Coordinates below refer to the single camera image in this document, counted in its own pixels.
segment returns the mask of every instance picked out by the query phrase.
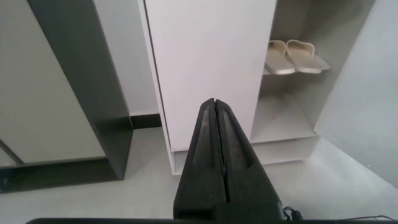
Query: pair of slippers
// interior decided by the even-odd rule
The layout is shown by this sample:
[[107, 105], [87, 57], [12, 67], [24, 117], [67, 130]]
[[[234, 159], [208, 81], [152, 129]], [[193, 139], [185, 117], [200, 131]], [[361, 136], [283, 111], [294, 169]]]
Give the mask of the pair of slippers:
[[325, 68], [315, 54], [315, 47], [299, 40], [271, 40], [268, 43], [265, 68], [271, 74], [287, 75], [297, 71], [319, 74]]

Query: shelf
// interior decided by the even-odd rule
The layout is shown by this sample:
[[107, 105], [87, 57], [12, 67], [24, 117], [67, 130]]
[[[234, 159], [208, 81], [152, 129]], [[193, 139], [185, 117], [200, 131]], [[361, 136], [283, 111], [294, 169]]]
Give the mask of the shelf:
[[[321, 70], [330, 70], [331, 69], [331, 65], [328, 62], [326, 62], [324, 59], [319, 57], [319, 55], [314, 54], [313, 57], [314, 57], [315, 61], [321, 66]], [[273, 75], [266, 68], [263, 69], [262, 74], [263, 75]]]
[[260, 96], [250, 142], [270, 142], [316, 136], [294, 100], [285, 93]]
[[[253, 144], [253, 150], [262, 165], [301, 161], [310, 157], [318, 137]], [[174, 153], [175, 173], [181, 175], [188, 151]]]

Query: cabinet door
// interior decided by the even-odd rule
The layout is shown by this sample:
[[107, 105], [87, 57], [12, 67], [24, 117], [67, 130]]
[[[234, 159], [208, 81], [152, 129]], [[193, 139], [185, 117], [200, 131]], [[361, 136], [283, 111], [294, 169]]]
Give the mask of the cabinet door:
[[0, 138], [25, 163], [104, 156], [26, 0], [0, 1]]
[[398, 156], [398, 2], [376, 1], [315, 132], [395, 187]]
[[173, 151], [187, 150], [200, 105], [229, 104], [250, 136], [275, 1], [146, 1]]

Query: black cable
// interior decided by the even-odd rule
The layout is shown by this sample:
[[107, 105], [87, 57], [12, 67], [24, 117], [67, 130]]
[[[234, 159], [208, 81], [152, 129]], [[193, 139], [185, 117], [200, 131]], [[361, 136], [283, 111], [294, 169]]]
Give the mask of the black cable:
[[285, 216], [287, 215], [286, 211], [288, 211], [288, 210], [290, 210], [290, 216], [292, 217], [291, 220], [293, 220], [293, 221], [303, 220], [303, 216], [301, 215], [301, 213], [297, 210], [294, 210], [292, 207], [289, 207], [289, 206], [284, 208]]
[[395, 219], [393, 219], [393, 218], [391, 218], [391, 217], [388, 217], [387, 215], [373, 215], [373, 216], [367, 216], [367, 217], [355, 217], [355, 218], [344, 218], [344, 219], [341, 219], [341, 220], [338, 220], [338, 221], [342, 221], [342, 220], [358, 220], [358, 219], [364, 219], [364, 218], [388, 218], [388, 219], [390, 219], [390, 220], [392, 220], [392, 221], [397, 221], [397, 220], [395, 220]]

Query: white wall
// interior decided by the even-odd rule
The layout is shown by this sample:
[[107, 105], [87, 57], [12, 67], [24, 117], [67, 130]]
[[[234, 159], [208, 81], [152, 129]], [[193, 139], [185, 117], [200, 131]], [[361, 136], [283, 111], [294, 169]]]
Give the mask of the white wall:
[[315, 131], [398, 187], [398, 1], [376, 1]]
[[159, 113], [137, 0], [94, 0], [130, 115]]

